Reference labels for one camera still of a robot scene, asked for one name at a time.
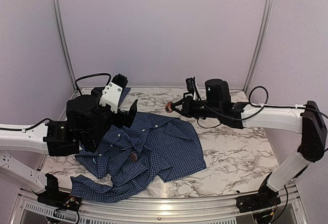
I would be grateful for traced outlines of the blue plaid shirt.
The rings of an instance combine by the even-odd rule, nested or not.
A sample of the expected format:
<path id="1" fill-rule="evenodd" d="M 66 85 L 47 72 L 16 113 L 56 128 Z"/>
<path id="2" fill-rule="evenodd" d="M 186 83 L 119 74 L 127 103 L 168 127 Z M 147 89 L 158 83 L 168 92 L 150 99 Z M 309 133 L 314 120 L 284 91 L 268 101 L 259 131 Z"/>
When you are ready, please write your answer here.
<path id="1" fill-rule="evenodd" d="M 105 203 L 144 191 L 156 176 L 169 182 L 207 167 L 193 125 L 159 111 L 138 111 L 131 127 L 111 127 L 96 152 L 81 150 L 75 158 L 97 179 L 110 176 L 111 184 L 79 175 L 71 178 L 72 195 Z"/>

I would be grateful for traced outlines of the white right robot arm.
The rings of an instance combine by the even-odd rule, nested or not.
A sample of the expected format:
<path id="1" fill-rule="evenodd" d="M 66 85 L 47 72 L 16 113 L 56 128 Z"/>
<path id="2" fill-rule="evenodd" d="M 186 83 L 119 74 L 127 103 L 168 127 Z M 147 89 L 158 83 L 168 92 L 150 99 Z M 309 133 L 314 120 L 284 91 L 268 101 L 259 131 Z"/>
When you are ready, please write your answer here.
<path id="1" fill-rule="evenodd" d="M 229 85 L 222 79 L 205 82 L 206 98 L 200 97 L 195 78 L 187 78 L 187 92 L 175 103 L 166 104 L 166 111 L 173 111 L 187 118 L 215 118 L 221 124 L 235 129 L 269 128 L 285 130 L 301 135 L 297 151 L 292 153 L 262 182 L 255 194 L 237 197 L 236 206 L 241 213 L 280 204 L 279 191 L 294 178 L 301 175 L 309 164 L 325 155 L 327 126 L 315 101 L 304 105 L 275 106 L 232 102 Z"/>

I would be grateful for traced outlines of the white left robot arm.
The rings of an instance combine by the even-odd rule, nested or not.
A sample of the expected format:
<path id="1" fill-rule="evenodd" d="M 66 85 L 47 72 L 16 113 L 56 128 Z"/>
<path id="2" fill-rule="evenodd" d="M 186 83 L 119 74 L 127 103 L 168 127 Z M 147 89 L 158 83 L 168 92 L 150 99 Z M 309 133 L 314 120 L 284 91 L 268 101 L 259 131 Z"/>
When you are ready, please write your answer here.
<path id="1" fill-rule="evenodd" d="M 58 179 L 15 159 L 9 151 L 28 151 L 49 156 L 77 154 L 80 148 L 96 152 L 111 126 L 130 127 L 137 112 L 137 101 L 129 111 L 119 109 L 124 88 L 109 83 L 94 88 L 91 94 L 82 94 L 67 101 L 66 120 L 46 118 L 28 128 L 16 125 L 1 126 L 1 173 L 19 181 L 31 190 L 38 202 L 57 208 L 73 210 L 80 199 L 59 190 Z"/>

